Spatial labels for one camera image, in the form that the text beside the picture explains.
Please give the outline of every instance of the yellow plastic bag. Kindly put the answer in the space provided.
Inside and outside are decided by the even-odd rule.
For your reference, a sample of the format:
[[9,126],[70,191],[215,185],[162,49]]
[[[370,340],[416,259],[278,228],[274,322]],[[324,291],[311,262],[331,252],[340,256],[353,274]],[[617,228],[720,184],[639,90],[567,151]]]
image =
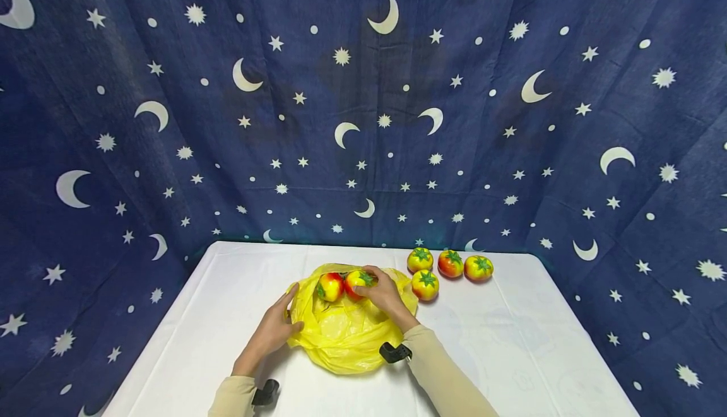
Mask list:
[[[348,273],[360,269],[343,264],[324,264],[301,280],[290,308],[292,322],[305,326],[288,340],[291,347],[302,346],[309,358],[335,374],[360,374],[376,370],[384,363],[379,347],[388,341],[398,346],[403,340],[399,328],[368,299],[358,302],[348,297],[325,302],[317,297],[317,280],[325,273]],[[406,308],[414,315],[417,297],[411,292],[411,279],[395,269],[384,269],[392,277]]]

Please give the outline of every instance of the toy tomato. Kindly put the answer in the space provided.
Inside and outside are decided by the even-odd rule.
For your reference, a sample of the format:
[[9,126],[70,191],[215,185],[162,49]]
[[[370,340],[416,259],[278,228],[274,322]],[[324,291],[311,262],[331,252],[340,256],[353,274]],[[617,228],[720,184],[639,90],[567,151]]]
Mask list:
[[354,270],[353,272],[346,275],[346,279],[343,282],[343,287],[348,294],[348,297],[354,302],[360,300],[362,296],[353,292],[354,286],[365,286],[371,288],[374,285],[374,277],[367,274],[364,270]]
[[343,277],[336,273],[322,274],[316,286],[317,294],[326,302],[335,302],[343,296]]
[[419,272],[419,270],[430,270],[434,264],[434,256],[428,249],[413,249],[408,258],[406,258],[406,268],[411,273]]
[[472,281],[485,281],[495,271],[492,261],[484,256],[470,256],[464,261],[464,275]]
[[454,250],[445,250],[439,255],[437,262],[439,273],[447,278],[458,278],[462,275],[464,264],[458,252]]
[[411,278],[411,291],[420,300],[430,301],[439,294],[439,279],[431,270],[419,270]]

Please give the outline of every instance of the starry curtain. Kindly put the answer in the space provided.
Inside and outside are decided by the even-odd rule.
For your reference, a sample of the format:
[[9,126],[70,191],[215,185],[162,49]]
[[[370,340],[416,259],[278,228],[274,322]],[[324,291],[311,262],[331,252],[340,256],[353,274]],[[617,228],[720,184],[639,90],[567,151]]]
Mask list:
[[726,12],[0,0],[0,414],[97,412],[227,239],[535,254],[642,416],[719,415]]

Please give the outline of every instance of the white tablecloth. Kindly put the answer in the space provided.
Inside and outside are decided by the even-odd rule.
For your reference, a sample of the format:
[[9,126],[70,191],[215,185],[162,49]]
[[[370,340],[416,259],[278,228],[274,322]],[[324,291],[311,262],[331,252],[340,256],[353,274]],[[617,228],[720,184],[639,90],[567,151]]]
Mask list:
[[[637,416],[540,261],[487,254],[495,273],[475,285],[440,278],[417,317],[501,417]],[[154,332],[104,417],[206,416],[221,380],[267,307],[327,262],[406,271],[408,250],[217,242]],[[463,258],[469,253],[462,253]],[[405,361],[335,376],[298,349],[268,359],[281,384],[261,416],[436,416]]]

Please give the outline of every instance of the black clip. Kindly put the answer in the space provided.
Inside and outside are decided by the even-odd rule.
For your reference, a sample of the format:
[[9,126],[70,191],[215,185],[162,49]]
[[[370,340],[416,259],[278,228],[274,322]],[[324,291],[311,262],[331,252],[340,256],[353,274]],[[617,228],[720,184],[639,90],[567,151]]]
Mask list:
[[255,391],[252,397],[253,406],[269,406],[278,398],[280,384],[275,379],[268,379],[262,389]]
[[379,348],[379,354],[387,361],[387,363],[397,363],[399,360],[410,359],[411,350],[405,345],[401,344],[395,348],[391,346],[388,341],[381,345]]

